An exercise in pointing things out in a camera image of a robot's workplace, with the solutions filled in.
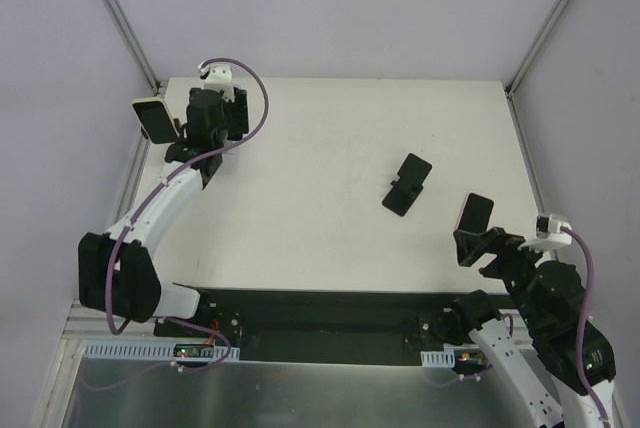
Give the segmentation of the pink case phone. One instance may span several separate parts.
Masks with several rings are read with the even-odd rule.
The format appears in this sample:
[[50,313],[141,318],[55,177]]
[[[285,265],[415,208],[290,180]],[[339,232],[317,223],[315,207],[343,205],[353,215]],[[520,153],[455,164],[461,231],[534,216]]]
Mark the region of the pink case phone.
[[494,201],[476,193],[469,193],[465,199],[457,223],[457,230],[478,234],[489,226]]

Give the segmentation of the black clamp phone stand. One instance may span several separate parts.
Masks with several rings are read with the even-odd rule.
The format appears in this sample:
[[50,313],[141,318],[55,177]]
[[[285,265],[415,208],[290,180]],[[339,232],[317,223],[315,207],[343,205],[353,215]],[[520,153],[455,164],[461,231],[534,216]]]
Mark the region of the black clamp phone stand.
[[140,131],[145,140],[157,146],[170,146],[184,138],[183,125],[178,118],[147,122]]

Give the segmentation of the cream case phone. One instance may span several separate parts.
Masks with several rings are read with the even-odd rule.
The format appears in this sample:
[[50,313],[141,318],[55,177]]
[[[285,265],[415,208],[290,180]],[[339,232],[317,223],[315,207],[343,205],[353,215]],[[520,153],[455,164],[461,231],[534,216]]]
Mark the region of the cream case phone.
[[135,99],[132,101],[131,106],[141,126],[147,122],[164,121],[172,118],[162,97]]

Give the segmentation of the black folding phone stand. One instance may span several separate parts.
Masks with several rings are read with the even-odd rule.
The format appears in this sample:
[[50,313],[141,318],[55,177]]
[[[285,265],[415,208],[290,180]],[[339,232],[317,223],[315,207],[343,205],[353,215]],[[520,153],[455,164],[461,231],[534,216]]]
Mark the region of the black folding phone stand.
[[423,184],[433,166],[426,160],[409,153],[397,171],[397,179],[382,200],[382,206],[404,217],[423,190]]

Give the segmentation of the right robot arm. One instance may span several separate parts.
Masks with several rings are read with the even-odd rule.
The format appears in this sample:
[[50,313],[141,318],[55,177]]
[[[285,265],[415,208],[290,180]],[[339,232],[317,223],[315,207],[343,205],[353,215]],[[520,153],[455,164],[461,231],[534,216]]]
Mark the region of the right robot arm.
[[611,427],[615,357],[606,337],[588,320],[593,285],[575,266],[542,261],[547,251],[584,241],[566,221],[538,220],[527,241],[494,227],[482,233],[454,232],[458,263],[472,266],[481,256],[493,260],[481,268],[486,278],[502,281],[538,359],[551,375],[559,396],[553,398],[518,352],[498,309],[482,290],[453,301],[430,325],[439,341],[477,345],[488,365],[524,404],[536,427]]

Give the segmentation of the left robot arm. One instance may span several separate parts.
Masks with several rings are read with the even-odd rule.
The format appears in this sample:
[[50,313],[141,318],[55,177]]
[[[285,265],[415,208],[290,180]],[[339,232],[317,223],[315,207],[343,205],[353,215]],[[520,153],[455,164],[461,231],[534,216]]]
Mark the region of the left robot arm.
[[163,282],[153,256],[179,213],[206,188],[222,163],[221,149],[249,133],[247,93],[234,87],[192,88],[186,121],[170,116],[163,99],[132,104],[150,141],[166,148],[151,191],[105,233],[87,233],[78,245],[79,300],[82,306],[143,323],[177,317],[188,336],[204,335],[210,311],[195,288]]

